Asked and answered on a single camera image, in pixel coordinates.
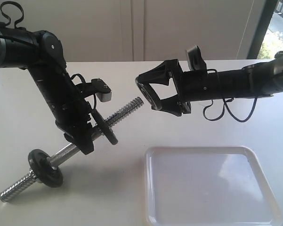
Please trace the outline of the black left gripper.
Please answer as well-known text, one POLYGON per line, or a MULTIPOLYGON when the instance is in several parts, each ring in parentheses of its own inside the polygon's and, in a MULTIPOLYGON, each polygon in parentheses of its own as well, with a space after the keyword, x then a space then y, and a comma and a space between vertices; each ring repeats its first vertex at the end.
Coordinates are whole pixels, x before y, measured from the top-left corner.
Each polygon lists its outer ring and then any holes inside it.
POLYGON ((90 130, 91 109, 88 101, 71 101, 55 110, 56 125, 64 132, 65 139, 85 155, 94 151, 90 130))

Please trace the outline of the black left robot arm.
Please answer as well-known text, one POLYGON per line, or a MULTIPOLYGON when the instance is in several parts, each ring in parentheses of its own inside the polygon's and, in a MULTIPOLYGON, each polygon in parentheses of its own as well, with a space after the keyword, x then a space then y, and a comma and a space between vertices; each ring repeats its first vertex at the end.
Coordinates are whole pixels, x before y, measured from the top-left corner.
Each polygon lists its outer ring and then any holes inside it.
POLYGON ((0 22, 0 68, 28 70, 66 140, 84 154, 94 150, 91 106, 83 95, 85 82, 73 83, 61 41, 53 33, 7 28, 0 22))

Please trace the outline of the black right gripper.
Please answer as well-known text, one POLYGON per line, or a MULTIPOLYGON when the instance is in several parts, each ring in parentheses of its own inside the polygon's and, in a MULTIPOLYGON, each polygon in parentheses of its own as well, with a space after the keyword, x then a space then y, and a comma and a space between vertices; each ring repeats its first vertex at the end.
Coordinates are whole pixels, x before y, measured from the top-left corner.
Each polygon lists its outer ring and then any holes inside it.
POLYGON ((159 99, 152 110, 180 117, 183 113, 191 113, 191 102, 210 100, 217 93, 216 72, 209 73, 207 68, 184 72, 177 59, 163 61, 154 69, 140 74, 137 82, 168 86, 171 76, 177 94, 159 99))

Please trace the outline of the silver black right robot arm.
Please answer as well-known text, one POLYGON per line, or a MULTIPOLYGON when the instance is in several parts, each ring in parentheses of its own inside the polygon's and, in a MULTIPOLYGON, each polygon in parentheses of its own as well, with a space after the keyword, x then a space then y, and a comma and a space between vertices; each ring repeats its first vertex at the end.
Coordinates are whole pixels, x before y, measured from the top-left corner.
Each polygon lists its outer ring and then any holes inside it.
POLYGON ((268 62, 251 64, 239 70, 208 69, 198 46, 186 52, 189 71, 183 71, 178 59, 165 60, 140 74, 135 83, 156 111, 175 116, 191 113, 191 102, 235 98, 270 97, 283 92, 283 51, 268 62))

